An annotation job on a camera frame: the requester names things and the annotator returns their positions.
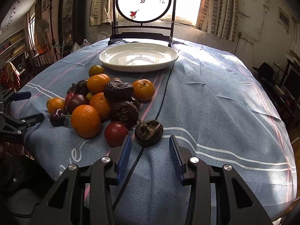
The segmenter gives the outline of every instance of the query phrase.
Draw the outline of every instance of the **oval plate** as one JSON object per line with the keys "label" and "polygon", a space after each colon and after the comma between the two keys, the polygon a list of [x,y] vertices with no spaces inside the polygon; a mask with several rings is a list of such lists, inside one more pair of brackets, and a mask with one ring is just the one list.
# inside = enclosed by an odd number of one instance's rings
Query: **oval plate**
{"label": "oval plate", "polygon": [[178,59],[178,53],[167,46],[152,43],[128,43],[108,48],[99,61],[120,72],[151,72],[168,67]]}

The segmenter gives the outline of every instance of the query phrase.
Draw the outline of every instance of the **red tomato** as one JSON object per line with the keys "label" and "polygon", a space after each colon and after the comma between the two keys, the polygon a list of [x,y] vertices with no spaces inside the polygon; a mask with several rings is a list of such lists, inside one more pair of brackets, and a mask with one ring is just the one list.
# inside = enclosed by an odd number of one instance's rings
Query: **red tomato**
{"label": "red tomato", "polygon": [[75,92],[71,92],[66,96],[66,99],[64,100],[64,104],[67,106],[68,101],[75,95]]}
{"label": "red tomato", "polygon": [[127,134],[128,130],[124,123],[112,122],[106,127],[104,137],[109,146],[117,147],[122,145]]}

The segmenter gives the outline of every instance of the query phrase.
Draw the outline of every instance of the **blue tablecloth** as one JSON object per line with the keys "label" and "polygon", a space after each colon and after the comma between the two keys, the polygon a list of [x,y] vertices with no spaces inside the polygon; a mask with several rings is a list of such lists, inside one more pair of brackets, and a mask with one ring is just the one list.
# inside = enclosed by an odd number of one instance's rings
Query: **blue tablecloth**
{"label": "blue tablecloth", "polygon": [[[129,43],[123,40],[114,46]],[[161,43],[139,40],[140,42]],[[155,85],[152,100],[142,105],[142,121],[154,119],[164,126],[162,139],[145,149],[115,210],[118,224],[184,224],[190,187],[176,179],[169,153],[169,136],[209,165],[231,164],[275,218],[296,196],[297,181],[293,150],[284,123],[245,65],[229,52],[177,40],[179,58],[174,67],[149,73],[121,73],[105,69],[110,78],[124,82],[149,79]],[[87,79],[92,65],[101,65],[99,53],[107,40],[84,47],[56,62],[32,79],[21,91],[29,100],[13,102],[13,116],[42,112],[45,120],[29,128],[25,147],[57,179],[71,163],[86,166],[104,156],[110,147],[100,134],[90,140],[79,137],[66,120],[52,127],[46,101],[64,99],[71,83]],[[127,173],[141,151],[133,141]],[[123,183],[111,187],[114,202]],[[212,185],[212,224],[216,201]]]}

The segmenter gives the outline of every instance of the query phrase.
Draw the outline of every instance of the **silver screw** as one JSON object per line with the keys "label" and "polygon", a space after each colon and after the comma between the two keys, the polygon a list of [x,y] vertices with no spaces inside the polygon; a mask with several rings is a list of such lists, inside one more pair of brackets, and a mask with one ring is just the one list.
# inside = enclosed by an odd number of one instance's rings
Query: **silver screw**
{"label": "silver screw", "polygon": [[197,157],[191,157],[191,158],[190,158],[190,161],[191,161],[192,163],[197,163],[197,162],[199,162],[199,158],[197,158]]}
{"label": "silver screw", "polygon": [[71,164],[68,166],[68,169],[71,171],[75,170],[76,168],[77,168],[76,164]]}
{"label": "silver screw", "polygon": [[224,169],[226,171],[230,171],[232,169],[232,166],[230,166],[229,164],[224,165]]}
{"label": "silver screw", "polygon": [[104,163],[110,162],[110,157],[102,157],[101,161]]}

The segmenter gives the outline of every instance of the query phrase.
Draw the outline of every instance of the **computer monitor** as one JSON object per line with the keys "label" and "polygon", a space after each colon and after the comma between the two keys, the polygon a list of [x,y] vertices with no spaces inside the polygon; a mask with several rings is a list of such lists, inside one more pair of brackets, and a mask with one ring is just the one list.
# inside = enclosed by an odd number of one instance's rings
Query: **computer monitor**
{"label": "computer monitor", "polygon": [[300,100],[300,74],[297,73],[292,67],[289,69],[284,83],[284,87],[288,93],[297,101]]}

